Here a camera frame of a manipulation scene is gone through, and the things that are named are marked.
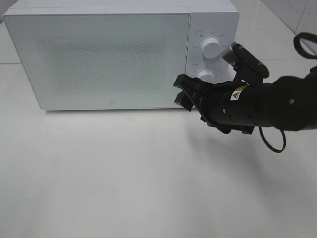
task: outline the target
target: white microwave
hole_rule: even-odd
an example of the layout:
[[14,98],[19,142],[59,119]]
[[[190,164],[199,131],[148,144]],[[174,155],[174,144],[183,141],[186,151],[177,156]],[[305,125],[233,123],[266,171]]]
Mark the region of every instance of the white microwave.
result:
[[230,0],[19,0],[4,15],[44,110],[176,108],[179,74],[224,82]]

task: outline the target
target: yellow warning label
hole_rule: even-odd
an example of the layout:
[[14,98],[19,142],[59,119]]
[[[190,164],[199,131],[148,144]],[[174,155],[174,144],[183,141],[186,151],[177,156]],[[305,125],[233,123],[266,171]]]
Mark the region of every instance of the yellow warning label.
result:
[[231,95],[231,97],[230,97],[230,101],[238,100],[239,97],[240,97],[240,94],[241,94],[242,90],[245,89],[246,87],[247,87],[247,85],[243,85],[243,86],[240,86],[240,87],[236,88],[236,89],[233,91],[233,93],[232,93],[232,95]]

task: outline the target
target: white tabletop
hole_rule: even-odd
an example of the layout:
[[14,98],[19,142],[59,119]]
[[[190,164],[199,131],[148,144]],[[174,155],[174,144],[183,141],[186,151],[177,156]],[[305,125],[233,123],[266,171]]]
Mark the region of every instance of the white tabletop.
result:
[[[262,2],[234,2],[236,41],[269,82],[315,65]],[[287,132],[275,154],[257,130],[224,135],[199,118],[42,111],[0,24],[0,237],[317,237],[317,131]],[[281,146],[278,130],[264,132]]]

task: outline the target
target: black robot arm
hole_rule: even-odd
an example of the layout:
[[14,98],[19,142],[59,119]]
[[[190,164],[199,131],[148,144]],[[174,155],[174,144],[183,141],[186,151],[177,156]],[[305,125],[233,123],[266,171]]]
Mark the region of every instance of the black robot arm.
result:
[[[317,36],[301,33],[294,38],[295,49],[300,55],[317,59],[304,51],[300,39],[317,43]],[[233,81],[219,84],[203,82],[185,74],[177,77],[174,86],[182,89],[175,103],[191,111],[199,111],[201,120],[223,133],[239,130],[252,134],[254,127],[274,126],[281,130],[298,131],[317,128],[317,67],[312,68],[305,78],[283,76],[276,82],[263,83],[269,76],[267,67],[243,46],[232,43],[222,57],[237,72]]]

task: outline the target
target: white knob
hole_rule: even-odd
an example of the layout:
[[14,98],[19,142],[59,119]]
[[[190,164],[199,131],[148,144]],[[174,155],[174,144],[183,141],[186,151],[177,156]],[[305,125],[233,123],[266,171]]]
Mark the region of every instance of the white knob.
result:
[[215,83],[216,78],[214,77],[214,74],[210,70],[203,70],[200,71],[197,75],[198,78],[200,78],[202,81],[207,83]]
[[203,56],[208,59],[216,58],[221,51],[221,45],[216,38],[208,38],[202,43]]

